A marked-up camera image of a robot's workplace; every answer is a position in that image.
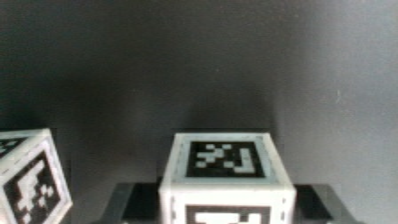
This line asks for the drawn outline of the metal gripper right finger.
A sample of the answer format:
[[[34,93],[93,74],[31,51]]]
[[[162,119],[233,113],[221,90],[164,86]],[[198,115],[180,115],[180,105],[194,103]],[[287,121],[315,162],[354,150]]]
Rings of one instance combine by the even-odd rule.
[[[367,224],[347,209],[328,184],[297,184],[294,224]]]

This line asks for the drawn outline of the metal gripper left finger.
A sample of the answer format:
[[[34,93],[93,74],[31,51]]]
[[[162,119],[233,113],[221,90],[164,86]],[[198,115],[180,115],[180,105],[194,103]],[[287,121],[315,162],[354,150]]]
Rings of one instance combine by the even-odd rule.
[[[95,224],[159,224],[159,184],[120,183]]]

